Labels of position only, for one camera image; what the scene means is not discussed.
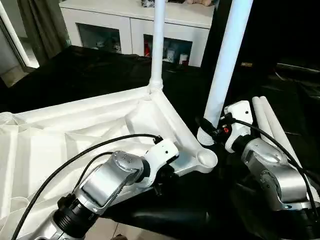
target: white pipe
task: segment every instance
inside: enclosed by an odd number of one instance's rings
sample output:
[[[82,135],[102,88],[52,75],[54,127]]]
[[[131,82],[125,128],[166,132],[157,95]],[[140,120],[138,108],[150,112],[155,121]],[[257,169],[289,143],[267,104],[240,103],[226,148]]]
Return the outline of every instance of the white pipe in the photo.
[[[272,134],[273,134],[274,139],[277,142],[279,142],[292,155],[294,160],[301,167],[301,163],[295,153],[295,150],[291,146],[291,143],[289,142],[289,139],[288,139],[285,131],[283,130],[280,122],[278,121],[278,118],[277,118],[275,112],[273,111],[272,107],[270,106],[267,98],[265,96],[261,96],[260,100],[262,102],[262,106],[263,106],[266,118],[269,122],[269,126],[272,130]],[[307,181],[310,185],[310,190],[312,192],[314,200],[317,202],[320,202],[320,197],[317,193],[317,190],[310,184],[310,181],[308,178],[307,178]]]
[[[261,130],[265,131],[267,134],[269,134],[271,137],[274,137],[267,116],[265,114],[264,107],[262,105],[262,102],[259,97],[254,96],[252,98],[252,104],[253,104],[253,109],[256,117],[256,121],[258,123],[258,126]],[[270,141],[268,138],[266,138],[264,135],[261,134],[261,139],[268,144],[275,146],[272,141]]]
[[[164,26],[166,16],[166,0],[155,0],[153,44],[152,44],[152,66],[149,82],[150,91],[162,90],[162,59],[164,51]]]
[[[233,0],[231,4],[204,112],[204,117],[209,120],[214,127],[218,126],[242,39],[245,34],[252,3],[253,0]],[[201,128],[198,130],[197,137],[201,144],[208,144],[212,141],[212,138]]]
[[[24,49],[24,47],[22,46],[17,34],[16,34],[16,31],[14,29],[14,27],[12,26],[11,22],[10,22],[10,19],[6,13],[6,10],[4,8],[4,6],[2,5],[2,2],[0,0],[0,17],[7,29],[7,31],[9,32],[10,36],[11,36],[11,39],[16,47],[16,49],[18,50],[23,62],[25,63],[25,65],[27,67],[32,67],[31,66],[31,63],[29,61],[29,58],[26,54],[26,51]]]

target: tile floor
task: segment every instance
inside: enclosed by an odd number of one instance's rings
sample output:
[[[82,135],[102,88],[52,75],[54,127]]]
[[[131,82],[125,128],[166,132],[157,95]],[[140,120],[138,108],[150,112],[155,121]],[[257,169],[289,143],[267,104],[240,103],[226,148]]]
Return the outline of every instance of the tile floor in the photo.
[[[9,88],[26,75],[28,75],[28,73],[24,72],[21,66],[18,65],[10,69],[6,73],[1,74],[0,77],[2,78],[5,85]]]
[[[98,219],[86,234],[85,240],[110,240],[119,234],[126,236],[128,240],[175,240],[172,237],[104,218]]]

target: white countertop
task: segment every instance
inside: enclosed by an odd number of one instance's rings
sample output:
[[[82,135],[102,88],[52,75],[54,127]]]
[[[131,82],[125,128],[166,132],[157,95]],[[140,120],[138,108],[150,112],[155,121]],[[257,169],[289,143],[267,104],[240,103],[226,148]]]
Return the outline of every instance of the white countertop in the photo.
[[[141,0],[66,0],[60,7],[145,20],[153,20],[155,15],[155,9],[142,7]],[[209,29],[213,12],[214,6],[169,2],[165,6],[165,22]]]

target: stuffed toy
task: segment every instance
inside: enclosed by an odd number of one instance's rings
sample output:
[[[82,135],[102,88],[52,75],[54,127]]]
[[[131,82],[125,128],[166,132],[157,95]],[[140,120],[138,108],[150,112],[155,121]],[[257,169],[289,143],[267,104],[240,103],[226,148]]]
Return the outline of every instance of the stuffed toy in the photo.
[[[186,0],[188,4],[203,4],[205,6],[210,6],[212,0]]]

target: table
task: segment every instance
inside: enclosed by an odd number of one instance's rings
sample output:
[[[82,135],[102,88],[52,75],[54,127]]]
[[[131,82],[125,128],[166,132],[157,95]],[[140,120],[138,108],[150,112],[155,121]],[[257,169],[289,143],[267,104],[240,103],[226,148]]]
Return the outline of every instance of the table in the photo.
[[[148,84],[150,73],[149,58],[70,46],[12,86],[6,107],[19,113],[142,87]],[[212,76],[198,67],[164,62],[162,78],[165,95],[195,135],[195,117],[203,115]],[[262,95],[268,98],[302,165],[320,173],[320,131],[314,117],[320,109],[319,84],[281,81],[274,75],[236,68],[225,104]],[[163,196],[145,192],[113,206],[105,217],[180,239],[215,234],[253,239],[231,197],[233,179],[248,172],[239,156],[226,154],[219,145],[212,149],[219,162],[211,173],[189,173],[164,186]]]

